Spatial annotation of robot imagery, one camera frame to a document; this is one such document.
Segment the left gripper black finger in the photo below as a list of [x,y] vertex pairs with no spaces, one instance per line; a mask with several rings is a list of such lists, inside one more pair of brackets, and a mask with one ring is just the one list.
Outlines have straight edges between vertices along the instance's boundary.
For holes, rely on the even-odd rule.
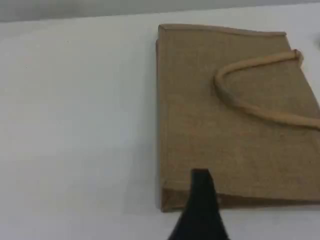
[[228,240],[208,169],[191,171],[189,197],[169,240]]

